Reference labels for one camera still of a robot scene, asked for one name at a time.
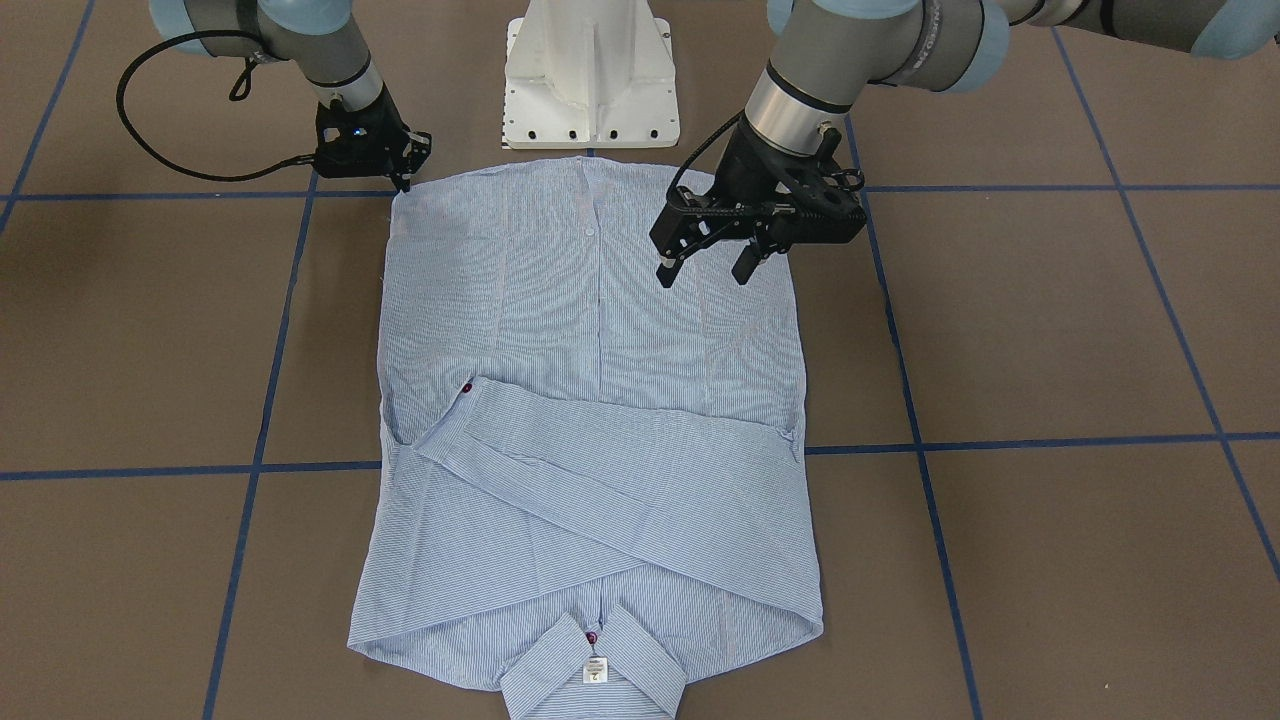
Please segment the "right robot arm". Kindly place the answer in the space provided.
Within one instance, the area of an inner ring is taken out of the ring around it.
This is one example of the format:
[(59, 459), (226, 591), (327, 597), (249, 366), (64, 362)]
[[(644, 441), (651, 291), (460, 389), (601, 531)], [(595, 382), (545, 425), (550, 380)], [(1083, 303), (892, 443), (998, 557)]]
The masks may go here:
[[(351, 1), (151, 1), (148, 12), (163, 40), (125, 68), (115, 101), (125, 131), (164, 167), (224, 183), (311, 167), (328, 179), (383, 177), (397, 191), (410, 191), (411, 179), (431, 154), (433, 140), (403, 123)], [(133, 74), (168, 49), (243, 60), (228, 94), (233, 102), (248, 97), (256, 68), (294, 63), (317, 96), (316, 149), (239, 176), (197, 172), (164, 158), (131, 124), (125, 91)]]

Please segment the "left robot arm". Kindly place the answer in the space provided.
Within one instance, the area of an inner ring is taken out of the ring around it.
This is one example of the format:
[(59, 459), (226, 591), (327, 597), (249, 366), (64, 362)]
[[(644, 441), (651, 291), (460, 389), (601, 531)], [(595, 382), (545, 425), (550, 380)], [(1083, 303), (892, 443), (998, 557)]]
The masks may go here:
[(864, 174), (835, 159), (868, 86), (969, 92), (1004, 64), (1014, 27), (1083, 29), (1192, 56), (1235, 60), (1277, 40), (1275, 1), (772, 1), (777, 41), (705, 192), (673, 178), (652, 227), (657, 279), (739, 241), (746, 284), (800, 243), (847, 243), (867, 224)]

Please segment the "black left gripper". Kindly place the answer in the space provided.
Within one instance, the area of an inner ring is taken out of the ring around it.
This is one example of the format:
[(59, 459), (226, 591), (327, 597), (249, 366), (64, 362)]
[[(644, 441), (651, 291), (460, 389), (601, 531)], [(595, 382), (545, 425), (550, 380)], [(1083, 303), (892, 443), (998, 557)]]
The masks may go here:
[[(682, 182), (722, 135), (728, 137), (712, 186), (695, 191)], [(796, 243), (846, 243), (863, 231), (867, 211), (859, 169), (835, 159), (844, 141), (824, 120), (815, 129), (818, 149), (810, 156), (773, 147), (737, 113), (723, 123), (676, 172), (650, 231), (659, 254), (655, 277), (673, 287), (685, 261), (713, 243), (749, 240), (731, 273), (740, 286), (750, 282), (771, 256)]]

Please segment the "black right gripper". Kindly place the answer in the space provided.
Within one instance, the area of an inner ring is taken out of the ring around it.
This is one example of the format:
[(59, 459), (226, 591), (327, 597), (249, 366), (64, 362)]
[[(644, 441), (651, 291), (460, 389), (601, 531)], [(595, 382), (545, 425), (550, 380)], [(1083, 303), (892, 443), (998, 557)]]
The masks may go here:
[(402, 122), (388, 90), (360, 110), (347, 109), (340, 100), (320, 104), (315, 127), (314, 170), (328, 179), (384, 177), (407, 193), (433, 150), (429, 133)]

